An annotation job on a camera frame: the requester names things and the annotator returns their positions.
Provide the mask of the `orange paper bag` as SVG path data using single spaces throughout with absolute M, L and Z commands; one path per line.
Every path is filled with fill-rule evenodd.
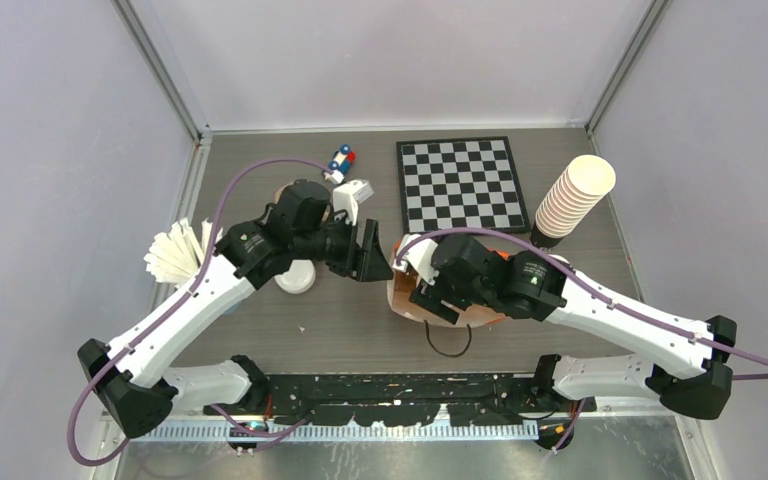
M 453 286 L 432 268 L 437 248 L 436 240 L 421 239 L 418 234 L 408 234 L 394 245 L 390 257 L 394 273 L 387 282 L 387 300 L 395 314 L 424 325 L 432 351 L 444 358 L 459 358 L 469 350 L 476 328 L 503 322 L 508 316 L 457 296 Z M 433 327 L 465 330 L 466 344 L 457 353 L 441 350 L 432 340 Z

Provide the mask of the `stack of white paper cups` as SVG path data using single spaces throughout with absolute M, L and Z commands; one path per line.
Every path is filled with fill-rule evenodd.
M 535 213 L 530 241 L 551 249 L 566 238 L 616 185 L 613 166 L 597 155 L 575 157 Z

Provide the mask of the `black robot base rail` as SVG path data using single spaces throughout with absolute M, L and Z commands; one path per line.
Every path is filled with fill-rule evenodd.
M 570 414 L 574 401 L 540 397 L 532 377 L 513 373 L 273 374 L 239 403 L 220 406 L 231 415 L 267 417 L 290 426 L 426 426 L 448 418 L 466 426 L 517 425 Z

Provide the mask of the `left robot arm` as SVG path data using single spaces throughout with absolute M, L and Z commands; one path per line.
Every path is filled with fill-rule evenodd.
M 171 413 L 233 405 L 258 412 L 266 376 L 244 355 L 216 365 L 174 368 L 172 362 L 217 318 L 243 302 L 296 260 L 324 263 L 358 282 L 392 279 L 378 223 L 358 227 L 359 206 L 373 194 L 366 180 L 334 190 L 309 180 L 286 186 L 261 217 L 230 227 L 205 256 L 206 272 L 181 286 L 126 333 L 78 350 L 93 391 L 129 439 L 142 437 Z

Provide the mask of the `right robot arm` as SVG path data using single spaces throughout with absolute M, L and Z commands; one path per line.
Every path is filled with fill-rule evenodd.
M 600 285 L 557 256 L 531 248 L 504 254 L 462 234 L 440 241 L 407 235 L 393 267 L 419 277 L 410 302 L 450 324 L 478 306 L 510 319 L 580 330 L 626 349 L 598 358 L 541 356 L 530 398 L 544 410 L 590 397 L 637 397 L 715 420 L 731 397 L 727 350 L 737 325 L 727 317 L 669 314 Z

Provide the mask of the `white plastic cup lid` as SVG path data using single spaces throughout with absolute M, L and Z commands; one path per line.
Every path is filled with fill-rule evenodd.
M 571 263 L 563 256 L 557 255 L 557 254 L 549 254 L 549 256 L 555 259 L 557 262 L 563 264 L 566 268 L 573 269 L 573 267 L 571 266 Z

